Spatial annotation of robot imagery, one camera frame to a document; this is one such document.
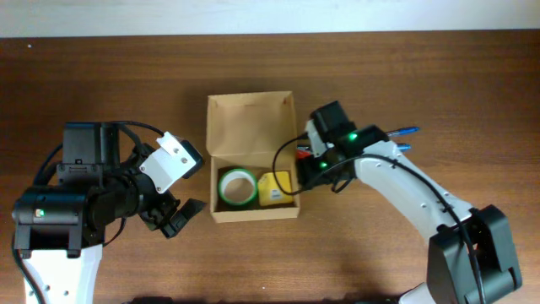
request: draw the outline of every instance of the tape roll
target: tape roll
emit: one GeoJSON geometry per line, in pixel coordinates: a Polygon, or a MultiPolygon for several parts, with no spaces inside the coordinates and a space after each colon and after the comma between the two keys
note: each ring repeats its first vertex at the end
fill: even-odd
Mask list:
{"type": "Polygon", "coordinates": [[[246,206],[247,204],[250,204],[255,200],[255,198],[257,197],[257,193],[258,193],[257,180],[255,176],[253,176],[253,174],[246,169],[234,169],[234,170],[228,171],[219,180],[218,194],[221,197],[221,199],[223,199],[230,206],[233,206],[233,207],[246,206]],[[239,181],[239,180],[246,180],[252,186],[251,193],[248,193],[248,195],[245,195],[247,196],[247,198],[245,199],[232,198],[226,194],[227,187],[232,182],[239,181]]]}

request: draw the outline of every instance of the white wall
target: white wall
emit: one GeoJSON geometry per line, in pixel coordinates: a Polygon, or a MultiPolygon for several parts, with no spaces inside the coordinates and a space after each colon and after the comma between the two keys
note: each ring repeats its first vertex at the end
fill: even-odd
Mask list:
{"type": "Polygon", "coordinates": [[[0,0],[0,37],[529,28],[539,0],[0,0]]]}

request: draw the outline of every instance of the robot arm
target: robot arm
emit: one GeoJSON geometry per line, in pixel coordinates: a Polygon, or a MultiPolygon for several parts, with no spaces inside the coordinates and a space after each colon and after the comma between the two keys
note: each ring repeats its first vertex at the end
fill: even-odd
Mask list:
{"type": "Polygon", "coordinates": [[[450,194],[379,128],[358,130],[337,101],[314,111],[305,131],[299,138],[310,140],[312,155],[296,162],[300,192],[331,183],[338,192],[338,182],[358,178],[428,242],[427,283],[403,295],[400,304],[492,303],[521,287],[510,226],[500,210],[477,210],[450,194]]]}
{"type": "Polygon", "coordinates": [[[115,219],[122,218],[120,233],[138,214],[151,231],[171,238],[202,210],[194,199],[178,210],[180,200],[168,190],[195,173],[202,156],[186,140],[160,133],[154,150],[122,122],[66,124],[62,162],[40,171],[13,209],[13,255],[27,303],[91,303],[105,227],[115,219]],[[135,143],[122,163],[118,131],[135,143]],[[58,185],[47,185],[55,172],[58,185]]]}

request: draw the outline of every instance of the yellow object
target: yellow object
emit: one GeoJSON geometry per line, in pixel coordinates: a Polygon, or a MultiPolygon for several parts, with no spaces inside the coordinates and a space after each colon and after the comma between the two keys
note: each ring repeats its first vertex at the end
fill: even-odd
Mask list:
{"type": "MultiPolygon", "coordinates": [[[[276,172],[279,184],[286,192],[291,192],[290,177],[287,171],[276,172]]],[[[293,203],[293,197],[283,193],[273,178],[272,172],[265,173],[257,183],[259,188],[259,204],[261,206],[270,206],[273,204],[293,203]]]]}

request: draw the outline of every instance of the white bracket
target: white bracket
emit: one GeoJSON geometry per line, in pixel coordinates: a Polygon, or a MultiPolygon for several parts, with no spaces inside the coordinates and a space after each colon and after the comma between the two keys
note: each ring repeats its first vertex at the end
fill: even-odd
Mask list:
{"type": "MultiPolygon", "coordinates": [[[[68,258],[65,250],[34,250],[30,258],[23,259],[23,265],[47,304],[91,304],[102,252],[101,244],[81,250],[78,258],[68,258]]],[[[37,304],[26,280],[24,289],[26,304],[37,304]]]]}
{"type": "Polygon", "coordinates": [[[399,298],[399,304],[435,304],[428,285],[422,283],[399,298]]]}
{"type": "Polygon", "coordinates": [[[164,193],[197,163],[175,136],[165,132],[156,140],[161,148],[155,150],[139,166],[139,170],[154,182],[156,191],[164,193]]]}
{"type": "Polygon", "coordinates": [[[322,142],[321,136],[315,128],[315,123],[313,119],[310,119],[305,125],[305,131],[307,132],[307,137],[310,139],[311,151],[315,157],[323,155],[327,151],[327,145],[322,142]]]}

